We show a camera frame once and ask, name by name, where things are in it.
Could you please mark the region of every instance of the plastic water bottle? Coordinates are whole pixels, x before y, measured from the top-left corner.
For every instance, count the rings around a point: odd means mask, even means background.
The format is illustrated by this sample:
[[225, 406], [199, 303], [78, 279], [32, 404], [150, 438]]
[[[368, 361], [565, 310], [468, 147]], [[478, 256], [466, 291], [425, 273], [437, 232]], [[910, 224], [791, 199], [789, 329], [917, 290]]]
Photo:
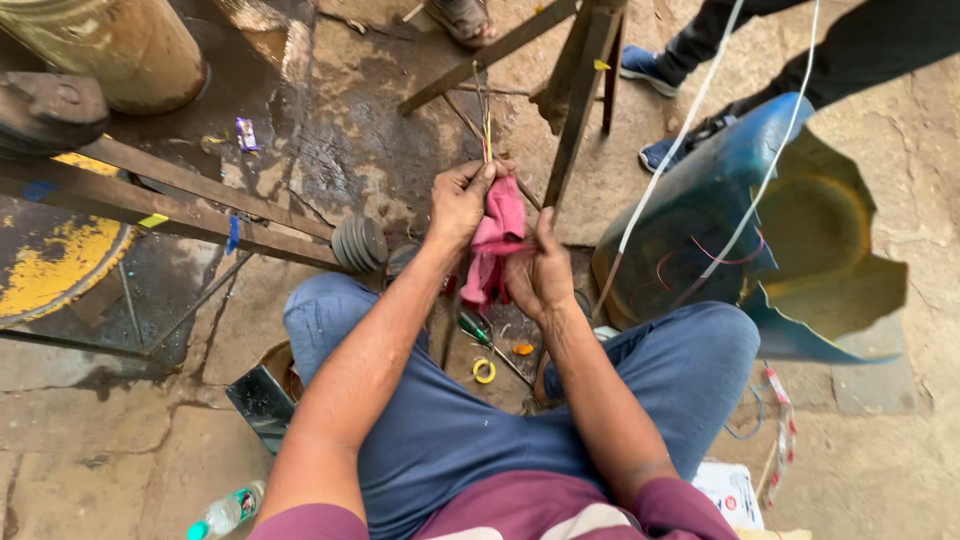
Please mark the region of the plastic water bottle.
[[217, 540], [229, 534], [260, 510], [266, 486], [263, 480], [257, 480], [214, 501], [204, 518], [186, 532], [187, 540]]

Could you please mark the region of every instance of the dirty floor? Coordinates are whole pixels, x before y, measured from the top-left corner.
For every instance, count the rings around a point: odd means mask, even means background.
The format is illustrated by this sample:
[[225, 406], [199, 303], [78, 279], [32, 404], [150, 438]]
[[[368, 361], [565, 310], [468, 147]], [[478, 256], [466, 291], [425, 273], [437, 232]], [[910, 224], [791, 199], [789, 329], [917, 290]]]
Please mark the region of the dirty floor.
[[[239, 39], [230, 27], [243, 21], [227, 21], [222, 12], [197, 7], [201, 3], [182, 4], [188, 28], [214, 63], [209, 91], [233, 110], [187, 109], [143, 124], [118, 118], [111, 131], [117, 138], [333, 224], [356, 211], [377, 216], [392, 240], [422, 230], [437, 172], [479, 156], [476, 141], [443, 101], [408, 119], [394, 113], [401, 99], [463, 56], [443, 34], [396, 25], [416, 0], [317, 0], [323, 12], [365, 24], [362, 36], [308, 4], [273, 2], [279, 16], [256, 19]], [[530, 17], [537, 4], [487, 2], [501, 31]], [[854, 4], [825, 2], [821, 32]], [[661, 48], [698, 5], [633, 0], [626, 40]], [[800, 6], [741, 29], [704, 114], [765, 86], [803, 50], [811, 13], [812, 6]], [[523, 89], [539, 83], [568, 28], [567, 22], [497, 64], [491, 82]], [[249, 69], [218, 71], [231, 62], [248, 62]], [[701, 66], [673, 101], [622, 83], [608, 139], [598, 136], [595, 112], [566, 192], [560, 234], [567, 244], [594, 244], [611, 216], [642, 191], [650, 175], [638, 167], [636, 150], [679, 128], [706, 69]], [[469, 94], [453, 94], [476, 113]], [[908, 361], [885, 382], [906, 399], [858, 407], [851, 388], [864, 374], [778, 364], [797, 408], [799, 442], [777, 505], [765, 513], [768, 528], [808, 528], [821, 540], [960, 537], [953, 511], [960, 503], [954, 485], [960, 475], [958, 104], [960, 58], [952, 58], [853, 96], [809, 124], [857, 162], [872, 190], [875, 251], [910, 264], [907, 304], [895, 316], [899, 321], [887, 322], [893, 333], [902, 329]], [[496, 96], [492, 110], [495, 150], [509, 153], [542, 194], [556, 137], [522, 96]], [[228, 125], [231, 114], [253, 118], [267, 147], [260, 156], [199, 142]], [[218, 246], [169, 242], [164, 253], [196, 262], [188, 274], [197, 283], [210, 282], [235, 261]], [[265, 479], [272, 459], [224, 389], [285, 338], [286, 297], [316, 273], [254, 257], [198, 311], [184, 337], [181, 369], [161, 382], [100, 377], [92, 384], [96, 374], [136, 370], [107, 356], [0, 342], [4, 540], [182, 538], [208, 503]], [[508, 330], [508, 338], [517, 330]], [[522, 385], [510, 385], [510, 376], [497, 377], [506, 386], [490, 398], [519, 410]], [[747, 464], [755, 479], [777, 426], [772, 396], [762, 399], [768, 406], [758, 434], [739, 441], [722, 431], [710, 452]], [[745, 392], [731, 427], [747, 433], [756, 417], [754, 398]]]

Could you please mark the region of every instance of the blue jeans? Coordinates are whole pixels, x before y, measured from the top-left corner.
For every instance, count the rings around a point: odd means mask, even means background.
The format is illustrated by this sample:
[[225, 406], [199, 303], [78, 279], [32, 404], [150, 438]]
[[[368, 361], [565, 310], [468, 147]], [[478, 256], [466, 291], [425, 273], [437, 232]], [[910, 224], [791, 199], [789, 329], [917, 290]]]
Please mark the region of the blue jeans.
[[[304, 383], [376, 300], [332, 273], [294, 291], [283, 324]], [[691, 480], [747, 383], [758, 345], [742, 311], [707, 302], [629, 329], [604, 350], [657, 424], [677, 472]], [[543, 376], [547, 394], [561, 398], [552, 365]], [[409, 537], [457, 494], [505, 471], [562, 473], [608, 491], [566, 406], [524, 417], [480, 401], [430, 359], [423, 332], [357, 468], [372, 540]]]

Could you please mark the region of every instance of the knee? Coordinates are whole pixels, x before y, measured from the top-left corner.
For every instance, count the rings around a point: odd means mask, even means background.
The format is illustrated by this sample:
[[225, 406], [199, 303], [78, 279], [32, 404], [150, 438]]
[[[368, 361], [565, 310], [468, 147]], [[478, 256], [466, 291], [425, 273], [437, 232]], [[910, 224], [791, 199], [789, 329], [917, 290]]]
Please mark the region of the knee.
[[686, 322], [702, 344], [734, 363], [750, 365], [756, 359], [760, 334], [739, 307], [724, 302], [701, 302], [684, 307]]
[[327, 272], [310, 278], [298, 286], [283, 309], [284, 317], [298, 307], [315, 303], [321, 299], [350, 295], [353, 297], [373, 296], [373, 293], [353, 278]]

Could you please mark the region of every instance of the bottle cap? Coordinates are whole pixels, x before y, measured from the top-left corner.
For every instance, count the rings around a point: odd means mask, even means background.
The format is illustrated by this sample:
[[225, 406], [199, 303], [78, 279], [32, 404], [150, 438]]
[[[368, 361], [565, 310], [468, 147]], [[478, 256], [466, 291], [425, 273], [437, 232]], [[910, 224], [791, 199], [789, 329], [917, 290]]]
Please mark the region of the bottle cap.
[[208, 532], [210, 532], [210, 526], [206, 524], [206, 521], [199, 521], [187, 530], [186, 540], [204, 540]]

